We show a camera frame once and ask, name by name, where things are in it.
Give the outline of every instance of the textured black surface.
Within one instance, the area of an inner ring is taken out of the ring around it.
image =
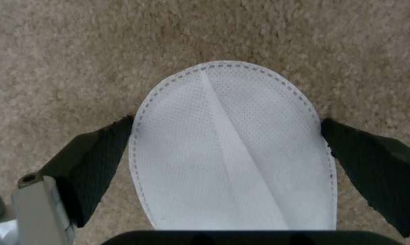
[[[127,116],[66,145],[40,174],[54,177],[69,217],[78,227],[90,219],[116,173],[131,133]]]
[[[322,135],[368,204],[409,236],[410,147],[330,118],[322,123]]]
[[[103,245],[400,245],[364,231],[132,231]]]

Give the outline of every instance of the white filter bag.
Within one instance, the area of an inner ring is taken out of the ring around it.
[[[199,64],[136,114],[130,171],[155,229],[334,230],[337,177],[314,107],[267,68]]]

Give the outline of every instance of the perforated fabric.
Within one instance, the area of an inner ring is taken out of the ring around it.
[[[276,72],[208,62],[136,115],[130,171],[155,229],[335,229],[334,160],[308,99]]]

